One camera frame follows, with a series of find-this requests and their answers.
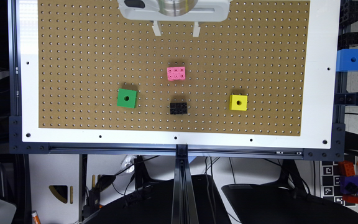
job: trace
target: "pink cube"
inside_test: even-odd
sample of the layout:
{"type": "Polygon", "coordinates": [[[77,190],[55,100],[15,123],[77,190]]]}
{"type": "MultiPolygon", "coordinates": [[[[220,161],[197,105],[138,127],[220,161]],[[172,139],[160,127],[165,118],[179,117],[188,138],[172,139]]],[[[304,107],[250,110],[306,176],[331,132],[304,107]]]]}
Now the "pink cube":
{"type": "Polygon", "coordinates": [[[186,80],[186,69],[179,67],[179,80],[186,80]]]}
{"type": "Polygon", "coordinates": [[[168,77],[168,81],[175,80],[175,79],[173,79],[173,68],[171,68],[171,67],[167,68],[167,77],[168,77]]]}
{"type": "Polygon", "coordinates": [[[167,68],[168,81],[186,80],[185,67],[168,67],[167,68]]]}

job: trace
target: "pegboard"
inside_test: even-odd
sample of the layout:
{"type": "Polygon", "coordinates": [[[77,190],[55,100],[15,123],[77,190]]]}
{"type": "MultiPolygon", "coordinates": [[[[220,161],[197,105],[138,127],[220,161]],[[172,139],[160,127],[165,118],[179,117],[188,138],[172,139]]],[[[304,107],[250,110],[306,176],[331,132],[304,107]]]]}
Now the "pegboard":
{"type": "Polygon", "coordinates": [[[309,1],[232,1],[223,22],[152,23],[116,1],[39,1],[39,127],[299,136],[309,1]],[[167,80],[167,67],[186,80],[167,80]],[[137,90],[135,109],[117,90],[137,90]],[[247,111],[229,96],[247,95],[247,111]],[[188,114],[170,115],[171,102],[188,114]]]}

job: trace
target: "yellow cube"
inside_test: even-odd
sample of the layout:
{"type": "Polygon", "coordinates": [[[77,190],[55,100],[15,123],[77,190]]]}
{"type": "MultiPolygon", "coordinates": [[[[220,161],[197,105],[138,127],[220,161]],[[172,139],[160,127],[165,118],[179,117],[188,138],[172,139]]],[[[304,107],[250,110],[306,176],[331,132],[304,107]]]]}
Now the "yellow cube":
{"type": "Polygon", "coordinates": [[[230,110],[241,110],[246,111],[247,110],[247,96],[242,95],[230,95],[230,110]]]}

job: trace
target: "green cube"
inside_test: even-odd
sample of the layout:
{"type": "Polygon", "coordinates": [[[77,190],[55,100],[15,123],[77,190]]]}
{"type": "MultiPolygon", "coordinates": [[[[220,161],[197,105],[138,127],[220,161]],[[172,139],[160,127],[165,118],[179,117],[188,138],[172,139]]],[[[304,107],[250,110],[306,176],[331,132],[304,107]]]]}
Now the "green cube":
{"type": "Polygon", "coordinates": [[[118,89],[117,106],[135,108],[136,93],[137,91],[135,90],[118,89]]]}

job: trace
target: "blue cube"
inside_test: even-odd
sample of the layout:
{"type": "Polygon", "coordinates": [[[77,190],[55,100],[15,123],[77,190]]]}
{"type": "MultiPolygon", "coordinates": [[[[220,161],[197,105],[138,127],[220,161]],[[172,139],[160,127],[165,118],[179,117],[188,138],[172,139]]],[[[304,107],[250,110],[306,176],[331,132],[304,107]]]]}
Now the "blue cube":
{"type": "Polygon", "coordinates": [[[358,71],[358,49],[338,50],[336,55],[337,72],[357,72],[358,71]]]}

